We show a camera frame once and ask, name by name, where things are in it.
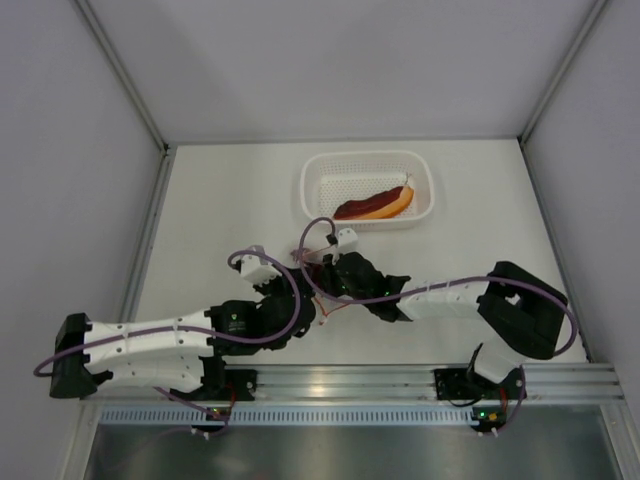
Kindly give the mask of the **fake orange food piece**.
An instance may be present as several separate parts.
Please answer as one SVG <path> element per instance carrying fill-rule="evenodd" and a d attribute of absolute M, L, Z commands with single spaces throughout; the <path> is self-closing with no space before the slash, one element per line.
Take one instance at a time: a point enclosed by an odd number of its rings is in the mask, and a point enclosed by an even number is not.
<path fill-rule="evenodd" d="M 380 191 L 367 198 L 347 200 L 340 204 L 332 215 L 333 220 L 385 220 L 405 212 L 415 197 L 407 174 L 402 184 Z"/>

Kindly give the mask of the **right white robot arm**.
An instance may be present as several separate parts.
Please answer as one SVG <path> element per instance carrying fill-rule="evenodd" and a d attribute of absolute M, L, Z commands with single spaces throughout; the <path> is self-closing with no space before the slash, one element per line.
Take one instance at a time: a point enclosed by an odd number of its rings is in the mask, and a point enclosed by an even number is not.
<path fill-rule="evenodd" d="M 491 396 L 527 360 L 550 360 L 560 348 L 568 300 L 510 261 L 486 276 L 413 285 L 409 276 L 385 275 L 357 252 L 328 255 L 313 281 L 329 297 L 346 297 L 386 322 L 482 321 L 493 336 L 475 348 L 467 366 L 468 388 Z"/>

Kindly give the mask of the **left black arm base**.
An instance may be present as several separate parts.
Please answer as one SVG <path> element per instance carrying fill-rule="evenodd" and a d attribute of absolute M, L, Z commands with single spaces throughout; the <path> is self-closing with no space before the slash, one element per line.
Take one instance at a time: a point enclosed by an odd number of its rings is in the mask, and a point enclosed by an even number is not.
<path fill-rule="evenodd" d="M 254 369 L 223 369 L 206 374 L 199 398 L 206 401 L 253 402 L 258 372 Z"/>

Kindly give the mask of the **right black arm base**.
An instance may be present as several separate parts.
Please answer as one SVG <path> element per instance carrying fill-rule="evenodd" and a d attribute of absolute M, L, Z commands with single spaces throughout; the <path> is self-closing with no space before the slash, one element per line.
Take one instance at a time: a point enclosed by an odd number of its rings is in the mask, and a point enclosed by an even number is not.
<path fill-rule="evenodd" d="M 464 368 L 436 369 L 434 381 L 438 400 L 464 407 L 473 405 L 482 399 L 482 393 L 469 380 Z"/>

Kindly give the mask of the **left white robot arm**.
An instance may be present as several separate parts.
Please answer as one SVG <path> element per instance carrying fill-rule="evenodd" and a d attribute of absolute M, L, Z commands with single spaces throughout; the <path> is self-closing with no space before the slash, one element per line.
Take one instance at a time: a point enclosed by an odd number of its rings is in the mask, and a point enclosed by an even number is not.
<path fill-rule="evenodd" d="M 132 324 L 69 315 L 55 339 L 49 395 L 79 399 L 119 387 L 159 387 L 187 400 L 221 397 L 228 357 L 281 350 L 316 316 L 299 271 L 255 286 L 258 301 L 228 300 L 181 317 Z"/>

